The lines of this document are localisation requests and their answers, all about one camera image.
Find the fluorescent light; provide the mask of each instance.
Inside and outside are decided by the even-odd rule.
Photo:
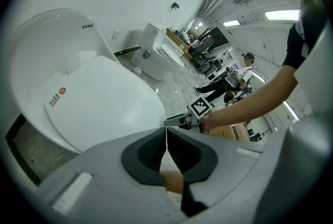
[[[288,102],[283,102],[283,104],[287,107],[287,109],[291,112],[291,114],[293,115],[293,117],[295,118],[296,121],[299,121],[299,118],[296,114],[296,112],[291,108],[291,106],[288,104]]]
[[[263,78],[261,78],[259,75],[257,75],[256,73],[252,72],[252,74],[253,74],[255,77],[257,77],[260,81],[262,81],[263,83],[266,83],[266,81],[265,81]]]
[[[230,21],[230,22],[224,22],[223,23],[225,27],[231,27],[232,25],[239,25],[239,22],[237,20]]]
[[[291,20],[298,21],[300,10],[278,10],[266,12],[269,20]]]

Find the cardboard box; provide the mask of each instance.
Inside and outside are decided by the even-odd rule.
[[[184,55],[184,57],[186,58],[186,59],[188,59],[188,60],[191,60],[193,57],[192,57],[192,55],[190,54],[190,53],[185,53],[185,55]]]
[[[250,141],[250,137],[244,123],[217,127],[210,130],[209,135],[230,140]]]
[[[182,51],[186,53],[187,49],[189,48],[189,45],[185,44],[183,40],[177,35],[175,35],[172,31],[169,29],[166,30],[166,35],[177,45],[181,46],[183,45]]]

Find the toilet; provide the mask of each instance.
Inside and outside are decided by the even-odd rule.
[[[69,151],[164,126],[159,97],[118,62],[98,25],[79,11],[31,18],[8,49],[5,78],[14,103],[35,129]]]
[[[168,44],[164,44],[167,30],[158,23],[148,23],[139,40],[141,49],[137,50],[131,59],[131,62],[152,78],[160,81],[171,72],[180,72],[185,65],[181,61],[179,52],[175,52]],[[151,56],[144,60],[145,50],[151,52]]]
[[[165,35],[164,39],[163,39],[163,43],[167,45],[168,47],[170,47],[173,52],[180,58],[181,56],[184,55],[184,52],[177,46],[177,44],[175,42],[172,41],[171,38],[169,38],[167,35]]]

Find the black pants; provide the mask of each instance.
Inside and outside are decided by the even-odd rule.
[[[214,99],[220,97],[225,93],[225,89],[229,90],[231,86],[225,79],[218,80],[216,82],[211,83],[208,86],[197,88],[200,93],[208,93],[211,91],[215,91],[206,97],[208,102],[212,102]]]

